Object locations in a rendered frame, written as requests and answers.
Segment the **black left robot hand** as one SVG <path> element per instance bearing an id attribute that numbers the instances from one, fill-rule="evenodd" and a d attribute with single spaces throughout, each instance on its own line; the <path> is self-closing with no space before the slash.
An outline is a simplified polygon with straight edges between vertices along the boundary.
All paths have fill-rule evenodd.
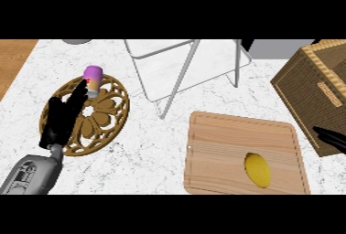
<path id="1" fill-rule="evenodd" d="M 49 100 L 49 115 L 40 137 L 40 148 L 49 149 L 52 145 L 65 145 L 71 138 L 76 118 L 83 110 L 88 100 L 88 81 L 82 80 L 67 101 L 58 97 Z"/>

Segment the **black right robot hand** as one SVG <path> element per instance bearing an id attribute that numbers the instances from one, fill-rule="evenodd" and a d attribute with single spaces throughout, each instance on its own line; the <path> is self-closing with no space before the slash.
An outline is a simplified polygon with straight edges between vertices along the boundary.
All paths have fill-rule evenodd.
<path id="1" fill-rule="evenodd" d="M 312 127 L 312 130 L 318 134 L 318 138 L 346 154 L 346 135 L 317 126 Z"/>

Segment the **brown wicker basket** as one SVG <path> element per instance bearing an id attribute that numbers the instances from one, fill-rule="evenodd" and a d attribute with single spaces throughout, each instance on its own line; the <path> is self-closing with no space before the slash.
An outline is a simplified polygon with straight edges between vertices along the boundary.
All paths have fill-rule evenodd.
<path id="1" fill-rule="evenodd" d="M 301 47 L 271 83 L 318 156 L 339 154 L 312 127 L 346 135 L 346 39 Z"/>

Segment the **yellow lemon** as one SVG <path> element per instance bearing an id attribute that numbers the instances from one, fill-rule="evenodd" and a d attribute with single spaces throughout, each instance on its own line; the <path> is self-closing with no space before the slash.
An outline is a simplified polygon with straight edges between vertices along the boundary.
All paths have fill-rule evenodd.
<path id="1" fill-rule="evenodd" d="M 271 185 L 271 167 L 259 154 L 246 155 L 244 170 L 255 185 L 267 188 Z"/>

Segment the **pale wooden cutting board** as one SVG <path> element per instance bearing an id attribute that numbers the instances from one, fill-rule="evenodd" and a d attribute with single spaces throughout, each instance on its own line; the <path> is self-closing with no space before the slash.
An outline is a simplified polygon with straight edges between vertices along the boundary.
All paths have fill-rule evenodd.
<path id="1" fill-rule="evenodd" d="M 259 154 L 271 168 L 265 188 L 256 186 L 244 170 L 249 154 Z M 292 124 L 194 112 L 184 188 L 191 194 L 306 194 L 306 169 Z"/>

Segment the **round brown carved trivet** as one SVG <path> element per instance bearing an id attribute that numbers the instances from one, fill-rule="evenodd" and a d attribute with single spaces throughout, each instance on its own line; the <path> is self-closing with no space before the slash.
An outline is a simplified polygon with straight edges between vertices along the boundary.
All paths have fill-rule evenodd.
<path id="1" fill-rule="evenodd" d="M 125 127 L 131 112 L 131 98 L 122 82 L 102 75 L 101 91 L 89 98 L 64 147 L 64 155 L 85 156 L 96 153 L 113 142 Z"/>

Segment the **purple and orange can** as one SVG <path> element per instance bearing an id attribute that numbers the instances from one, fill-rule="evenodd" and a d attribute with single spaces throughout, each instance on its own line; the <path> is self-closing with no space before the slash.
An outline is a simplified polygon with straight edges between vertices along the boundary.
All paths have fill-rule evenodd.
<path id="1" fill-rule="evenodd" d="M 85 80 L 88 88 L 88 97 L 96 98 L 102 86 L 102 68 L 99 66 L 88 66 L 85 70 Z"/>

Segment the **grey round object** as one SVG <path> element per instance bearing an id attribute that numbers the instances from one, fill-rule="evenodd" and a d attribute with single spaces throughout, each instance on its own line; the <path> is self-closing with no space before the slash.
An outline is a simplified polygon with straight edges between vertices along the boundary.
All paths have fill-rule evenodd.
<path id="1" fill-rule="evenodd" d="M 62 39 L 62 41 L 70 45 L 82 45 L 92 41 L 92 39 Z"/>

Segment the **grey flat appliance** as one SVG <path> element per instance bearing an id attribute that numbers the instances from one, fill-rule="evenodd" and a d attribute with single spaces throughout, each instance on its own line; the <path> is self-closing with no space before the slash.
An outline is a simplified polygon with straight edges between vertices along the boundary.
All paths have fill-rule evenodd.
<path id="1" fill-rule="evenodd" d="M 244 39 L 241 45 L 253 59 L 289 59 L 298 49 L 318 39 Z"/>

